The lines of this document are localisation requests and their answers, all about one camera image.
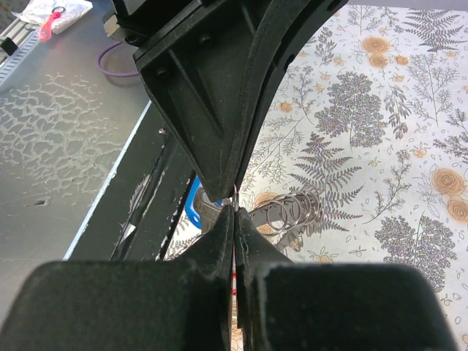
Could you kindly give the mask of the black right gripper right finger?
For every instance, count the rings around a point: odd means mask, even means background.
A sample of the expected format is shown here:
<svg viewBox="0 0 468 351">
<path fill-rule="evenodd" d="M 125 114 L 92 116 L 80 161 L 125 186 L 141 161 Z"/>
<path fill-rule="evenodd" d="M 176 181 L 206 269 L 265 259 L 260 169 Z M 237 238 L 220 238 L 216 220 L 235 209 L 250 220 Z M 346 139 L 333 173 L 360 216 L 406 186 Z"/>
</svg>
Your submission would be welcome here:
<svg viewBox="0 0 468 351">
<path fill-rule="evenodd" d="M 408 265 L 294 263 L 240 209 L 234 224 L 245 350 L 454 350 L 429 283 Z"/>
</svg>

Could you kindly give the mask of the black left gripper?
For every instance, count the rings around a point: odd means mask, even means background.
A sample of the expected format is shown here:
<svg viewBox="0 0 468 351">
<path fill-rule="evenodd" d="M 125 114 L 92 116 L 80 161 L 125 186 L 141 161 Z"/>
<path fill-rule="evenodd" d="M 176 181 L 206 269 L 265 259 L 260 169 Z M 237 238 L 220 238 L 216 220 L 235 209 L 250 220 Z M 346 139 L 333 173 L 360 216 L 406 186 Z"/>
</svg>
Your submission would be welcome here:
<svg viewBox="0 0 468 351">
<path fill-rule="evenodd" d="M 114 0 L 106 35 L 140 47 L 148 97 L 188 154 L 211 200 L 229 197 L 244 137 L 246 62 L 269 1 Z"/>
</svg>

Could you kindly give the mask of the blue tagged key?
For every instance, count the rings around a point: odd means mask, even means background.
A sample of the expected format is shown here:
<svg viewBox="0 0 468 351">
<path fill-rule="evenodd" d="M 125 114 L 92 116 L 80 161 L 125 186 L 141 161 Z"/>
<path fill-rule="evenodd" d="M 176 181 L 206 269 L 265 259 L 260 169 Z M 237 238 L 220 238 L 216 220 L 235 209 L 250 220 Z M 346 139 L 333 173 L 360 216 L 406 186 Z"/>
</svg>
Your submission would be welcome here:
<svg viewBox="0 0 468 351">
<path fill-rule="evenodd" d="M 209 200 L 200 179 L 196 176 L 184 206 L 189 221 L 200 229 L 201 233 L 207 233 L 214 226 L 223 206 L 222 200 L 214 203 Z"/>
</svg>

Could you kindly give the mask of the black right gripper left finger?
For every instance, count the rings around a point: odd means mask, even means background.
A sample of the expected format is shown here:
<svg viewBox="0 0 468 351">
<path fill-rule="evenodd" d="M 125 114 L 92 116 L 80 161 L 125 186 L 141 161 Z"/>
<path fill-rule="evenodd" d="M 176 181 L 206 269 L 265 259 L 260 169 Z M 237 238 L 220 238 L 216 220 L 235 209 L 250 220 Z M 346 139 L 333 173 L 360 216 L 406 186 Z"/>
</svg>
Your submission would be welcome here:
<svg viewBox="0 0 468 351">
<path fill-rule="evenodd" d="M 169 261 L 55 261 L 27 278 L 3 350 L 228 350 L 234 210 Z"/>
</svg>

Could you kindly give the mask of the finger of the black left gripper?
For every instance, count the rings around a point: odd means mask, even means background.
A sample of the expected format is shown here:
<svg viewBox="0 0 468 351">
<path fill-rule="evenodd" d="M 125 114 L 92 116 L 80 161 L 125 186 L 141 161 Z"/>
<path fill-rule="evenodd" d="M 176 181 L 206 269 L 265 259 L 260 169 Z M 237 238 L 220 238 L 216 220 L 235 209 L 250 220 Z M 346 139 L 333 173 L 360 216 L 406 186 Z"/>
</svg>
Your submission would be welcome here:
<svg viewBox="0 0 468 351">
<path fill-rule="evenodd" d="M 346 1 L 270 1 L 250 47 L 239 100 L 247 117 L 241 135 L 246 138 L 234 184 L 246 174 L 260 127 L 287 68 L 302 47 Z"/>
</svg>

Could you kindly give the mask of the white disc with keyrings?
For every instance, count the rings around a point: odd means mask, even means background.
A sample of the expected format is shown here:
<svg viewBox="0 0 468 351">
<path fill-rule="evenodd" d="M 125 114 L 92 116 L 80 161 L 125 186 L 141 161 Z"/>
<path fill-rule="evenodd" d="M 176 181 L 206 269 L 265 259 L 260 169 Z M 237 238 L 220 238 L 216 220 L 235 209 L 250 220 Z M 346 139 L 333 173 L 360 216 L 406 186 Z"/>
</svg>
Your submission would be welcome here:
<svg viewBox="0 0 468 351">
<path fill-rule="evenodd" d="M 224 205 L 230 200 L 223 200 Z M 319 230 L 322 224 L 322 203 L 316 191 L 299 190 L 287 194 L 262 193 L 249 212 L 255 229 L 271 241 L 278 250 L 298 245 L 299 237 L 308 230 Z M 186 212 L 176 229 L 165 254 L 172 260 L 185 252 L 205 233 L 188 219 Z"/>
</svg>

